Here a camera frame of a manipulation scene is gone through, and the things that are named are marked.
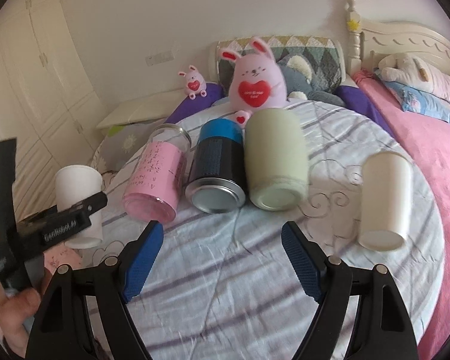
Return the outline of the left hand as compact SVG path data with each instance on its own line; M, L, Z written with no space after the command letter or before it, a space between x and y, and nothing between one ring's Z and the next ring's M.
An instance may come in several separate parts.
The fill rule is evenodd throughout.
M15 357L25 358L29 333L24 323L38 311L51 278L45 268L39 290L28 288L14 297L8 297L0 283L0 336Z

